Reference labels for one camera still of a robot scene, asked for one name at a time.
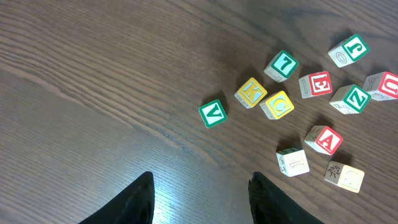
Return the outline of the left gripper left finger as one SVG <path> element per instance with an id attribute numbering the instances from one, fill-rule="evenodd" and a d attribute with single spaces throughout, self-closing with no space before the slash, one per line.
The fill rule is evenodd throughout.
<path id="1" fill-rule="evenodd" d="M 152 224 L 154 207 L 154 177 L 147 171 L 80 224 Z"/>

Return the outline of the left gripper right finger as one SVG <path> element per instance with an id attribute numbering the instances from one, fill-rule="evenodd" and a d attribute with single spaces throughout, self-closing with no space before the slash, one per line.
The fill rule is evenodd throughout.
<path id="1" fill-rule="evenodd" d="M 261 172 L 253 173 L 248 183 L 248 192 L 254 223 L 323 224 Z"/>

